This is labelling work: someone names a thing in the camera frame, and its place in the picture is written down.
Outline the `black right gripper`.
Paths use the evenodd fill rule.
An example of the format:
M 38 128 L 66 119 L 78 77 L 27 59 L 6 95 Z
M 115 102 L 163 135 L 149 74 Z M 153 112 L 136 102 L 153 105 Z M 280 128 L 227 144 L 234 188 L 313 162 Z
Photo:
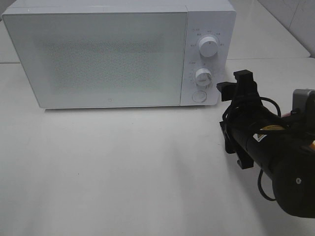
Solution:
M 254 159 L 247 152 L 247 142 L 256 131 L 260 130 L 258 122 L 263 119 L 273 120 L 277 114 L 263 106 L 267 101 L 278 108 L 278 104 L 270 98 L 261 97 L 253 73 L 249 70 L 233 72 L 236 83 L 217 83 L 221 93 L 221 101 L 230 101 L 230 105 L 222 115 L 220 127 L 224 135 L 225 150 L 229 154 L 237 154 L 237 163 L 241 169 L 252 168 Z

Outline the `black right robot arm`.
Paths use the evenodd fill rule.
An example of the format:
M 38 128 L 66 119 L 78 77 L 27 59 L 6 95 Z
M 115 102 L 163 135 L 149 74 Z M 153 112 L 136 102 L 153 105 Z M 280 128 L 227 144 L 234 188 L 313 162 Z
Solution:
M 253 73 L 234 72 L 235 82 L 217 84 L 230 105 L 220 127 L 225 150 L 238 156 L 238 165 L 260 167 L 271 182 L 275 201 L 287 214 L 315 216 L 315 92 L 296 89 L 287 115 L 272 113 L 258 93 Z

